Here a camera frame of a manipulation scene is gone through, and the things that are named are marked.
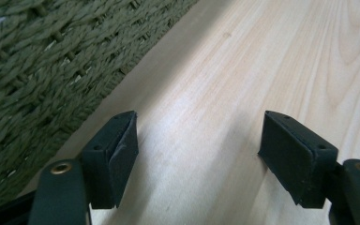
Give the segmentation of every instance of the woven texture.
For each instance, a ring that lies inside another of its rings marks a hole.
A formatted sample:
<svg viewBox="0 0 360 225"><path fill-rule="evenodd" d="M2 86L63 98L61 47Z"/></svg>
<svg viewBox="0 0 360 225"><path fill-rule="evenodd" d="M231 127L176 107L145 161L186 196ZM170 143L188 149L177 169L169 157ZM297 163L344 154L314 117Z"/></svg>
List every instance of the woven texture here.
<svg viewBox="0 0 360 225"><path fill-rule="evenodd" d="M197 0L0 0L0 204Z"/></svg>

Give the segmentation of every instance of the green woven rope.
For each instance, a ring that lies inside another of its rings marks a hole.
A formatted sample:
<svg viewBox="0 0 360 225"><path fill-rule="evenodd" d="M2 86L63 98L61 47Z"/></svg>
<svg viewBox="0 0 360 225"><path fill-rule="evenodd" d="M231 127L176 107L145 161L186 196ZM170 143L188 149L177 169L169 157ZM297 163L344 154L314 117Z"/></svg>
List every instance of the green woven rope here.
<svg viewBox="0 0 360 225"><path fill-rule="evenodd" d="M0 0L0 204L196 1Z"/></svg>

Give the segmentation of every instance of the wooden board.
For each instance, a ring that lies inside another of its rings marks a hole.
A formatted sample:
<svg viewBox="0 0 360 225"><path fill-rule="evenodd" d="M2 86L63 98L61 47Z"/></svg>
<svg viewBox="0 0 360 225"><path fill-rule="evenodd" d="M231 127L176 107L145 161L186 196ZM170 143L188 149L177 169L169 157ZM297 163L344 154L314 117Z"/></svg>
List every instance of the wooden board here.
<svg viewBox="0 0 360 225"><path fill-rule="evenodd" d="M95 224L328 224L330 202L294 205L257 152L271 110L360 158L360 1L201 0L52 161L129 110L140 154Z"/></svg>

